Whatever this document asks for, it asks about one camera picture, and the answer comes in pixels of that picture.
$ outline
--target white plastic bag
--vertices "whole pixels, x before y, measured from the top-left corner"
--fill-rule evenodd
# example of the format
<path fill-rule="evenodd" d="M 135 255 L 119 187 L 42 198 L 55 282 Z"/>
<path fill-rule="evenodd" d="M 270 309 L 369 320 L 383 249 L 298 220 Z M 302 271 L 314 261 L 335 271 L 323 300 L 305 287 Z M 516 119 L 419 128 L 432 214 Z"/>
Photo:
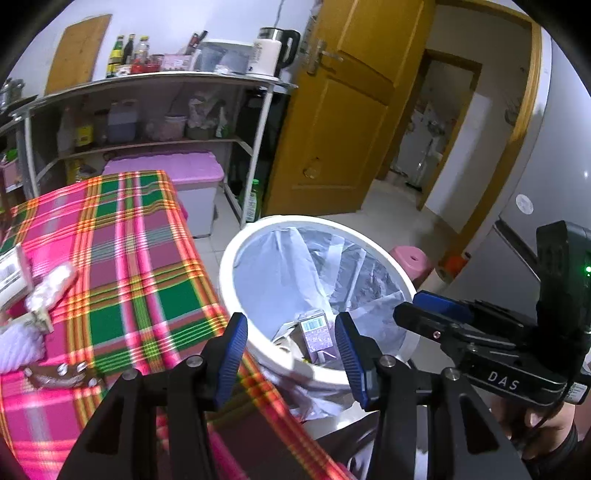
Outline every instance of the white plastic bag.
<path fill-rule="evenodd" d="M 359 332 L 374 338 L 383 353 L 395 355 L 404 342 L 406 330 L 392 318 L 402 292 L 376 258 L 339 235 L 290 227 L 254 238 L 236 257 L 234 288 L 245 314 L 269 340 L 299 315 L 322 309 L 329 322 L 349 311 Z M 343 368 L 340 361 L 329 367 Z M 302 420 L 338 415 L 351 405 L 350 395 L 309 390 L 263 372 L 290 392 L 292 411 Z"/>

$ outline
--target door handle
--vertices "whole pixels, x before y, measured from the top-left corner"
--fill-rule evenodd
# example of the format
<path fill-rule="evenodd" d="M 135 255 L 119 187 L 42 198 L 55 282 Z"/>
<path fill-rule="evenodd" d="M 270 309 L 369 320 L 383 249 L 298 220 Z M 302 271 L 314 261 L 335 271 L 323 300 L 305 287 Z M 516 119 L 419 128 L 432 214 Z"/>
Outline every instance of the door handle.
<path fill-rule="evenodd" d="M 328 57 L 330 59 L 336 61 L 344 61 L 345 59 L 336 53 L 332 53 L 325 50 L 326 48 L 326 41 L 325 40 L 318 40 L 316 44 L 316 48 L 314 48 L 310 58 L 308 60 L 308 74 L 309 75 L 316 75 L 318 72 L 318 67 L 320 67 L 320 63 L 322 62 L 322 57 Z"/>

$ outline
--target electric kettle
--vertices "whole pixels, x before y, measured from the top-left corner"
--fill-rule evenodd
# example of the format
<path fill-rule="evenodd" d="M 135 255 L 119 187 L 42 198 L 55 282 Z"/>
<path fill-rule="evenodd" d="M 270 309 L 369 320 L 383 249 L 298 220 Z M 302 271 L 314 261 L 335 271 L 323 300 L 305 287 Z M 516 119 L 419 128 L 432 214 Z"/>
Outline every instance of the electric kettle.
<path fill-rule="evenodd" d="M 260 29 L 252 45 L 246 73 L 278 77 L 282 68 L 293 63 L 299 43 L 300 33 L 296 30 L 274 27 Z"/>

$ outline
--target door frame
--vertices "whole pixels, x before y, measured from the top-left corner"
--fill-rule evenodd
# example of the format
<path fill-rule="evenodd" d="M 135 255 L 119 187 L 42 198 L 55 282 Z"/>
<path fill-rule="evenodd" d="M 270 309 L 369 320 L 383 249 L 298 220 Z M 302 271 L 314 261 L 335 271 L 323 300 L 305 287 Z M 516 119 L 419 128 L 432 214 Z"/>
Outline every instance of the door frame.
<path fill-rule="evenodd" d="M 426 48 L 423 53 L 423 58 L 421 59 L 421 64 L 418 68 L 418 73 L 413 84 L 413 89 L 411 90 L 411 94 L 408 97 L 406 107 L 404 108 L 402 117 L 400 118 L 396 130 L 394 131 L 394 137 L 392 138 L 392 142 L 390 143 L 390 147 L 388 149 L 387 157 L 389 157 L 390 161 L 388 163 L 384 162 L 382 164 L 382 168 L 384 167 L 384 165 L 386 165 L 389 169 L 390 164 L 392 163 L 392 159 L 394 158 L 394 152 L 396 152 L 400 148 L 402 139 L 404 137 L 404 132 L 406 131 L 407 125 L 410 122 L 410 119 L 412 118 L 413 110 L 417 103 L 418 96 L 421 93 L 421 88 L 423 87 L 425 77 L 427 76 L 427 72 L 429 70 L 429 67 L 431 66 L 431 62 L 433 61 L 440 61 L 442 63 L 447 63 L 448 65 L 458 67 L 462 70 L 468 70 L 469 72 L 472 72 L 472 80 L 470 81 L 468 92 L 463 98 L 462 108 L 460 110 L 460 114 L 457 117 L 456 124 L 452 129 L 452 134 L 450 135 L 449 141 L 447 142 L 445 150 L 443 151 L 443 157 L 441 158 L 441 161 L 438 163 L 435 171 L 432 173 L 431 178 L 429 178 L 427 184 L 425 185 L 425 188 L 423 188 L 421 197 L 417 202 L 418 210 L 421 210 L 425 205 L 425 202 L 427 201 L 429 194 L 433 190 L 433 186 L 439 178 L 439 175 L 443 170 L 443 167 L 445 166 L 447 159 L 449 158 L 449 154 L 451 153 L 452 148 L 456 143 L 457 136 L 462 128 L 462 124 L 464 123 L 466 113 L 468 112 L 468 107 L 470 106 L 472 97 L 474 96 L 474 92 L 476 91 L 476 85 L 478 85 L 478 80 L 480 79 L 480 72 L 482 71 L 482 63 L 465 59 L 463 57 L 459 57 L 451 53 Z"/>
<path fill-rule="evenodd" d="M 496 164 L 495 170 L 480 198 L 480 201 L 439 262 L 441 266 L 444 266 L 448 259 L 461 255 L 468 246 L 468 243 L 470 243 L 474 235 L 476 235 L 476 232 L 486 219 L 486 216 L 491 211 L 500 195 L 502 188 L 505 186 L 505 183 L 511 174 L 511 170 L 517 161 L 517 156 L 521 151 L 525 135 L 530 125 L 530 120 L 534 113 L 535 99 L 538 95 L 542 62 L 542 29 L 527 15 L 488 0 L 437 0 L 436 3 L 437 5 L 468 8 L 477 12 L 494 15 L 516 23 L 524 28 L 531 29 L 530 69 L 527 75 L 524 96 L 515 126 L 513 127 L 511 135 L 507 139 L 505 148 L 503 149 L 501 157 Z M 391 149 L 388 149 L 388 153 L 384 158 L 384 162 L 376 177 L 378 180 L 383 180 L 385 178 L 393 156 L 393 153 L 391 154 Z"/>

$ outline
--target trash can rim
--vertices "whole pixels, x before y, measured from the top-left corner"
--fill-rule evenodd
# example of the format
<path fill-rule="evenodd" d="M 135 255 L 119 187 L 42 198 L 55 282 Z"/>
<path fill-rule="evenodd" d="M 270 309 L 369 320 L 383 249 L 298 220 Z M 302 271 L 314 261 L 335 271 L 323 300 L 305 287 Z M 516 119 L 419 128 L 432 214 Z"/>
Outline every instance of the trash can rim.
<path fill-rule="evenodd" d="M 408 275 L 402 267 L 394 260 L 386 250 L 380 247 L 373 240 L 365 235 L 340 223 L 332 222 L 317 217 L 304 215 L 275 215 L 264 217 L 257 222 L 249 223 L 230 241 L 223 253 L 219 270 L 219 294 L 221 300 L 228 310 L 228 314 L 234 312 L 243 312 L 242 306 L 233 282 L 234 259 L 238 252 L 247 245 L 248 239 L 255 235 L 270 232 L 281 228 L 317 228 L 323 232 L 331 232 L 340 235 L 358 245 L 362 246 L 371 255 L 376 258 L 385 258 L 388 264 L 385 265 L 388 270 L 394 269 L 397 276 L 404 285 L 399 285 L 404 292 L 405 297 L 410 296 L 412 300 L 416 290 Z M 404 343 L 397 355 L 397 358 L 406 362 L 415 351 L 418 345 L 419 336 L 413 332 L 407 332 Z M 330 389 L 330 390 L 349 390 L 349 381 L 347 375 L 342 370 L 333 370 L 330 368 L 310 365 L 301 360 L 294 359 L 289 353 L 282 351 L 279 347 L 266 338 L 248 319 L 248 340 L 246 343 L 248 351 L 265 367 L 273 372 L 289 376 L 299 383 L 305 384 L 311 388 Z"/>

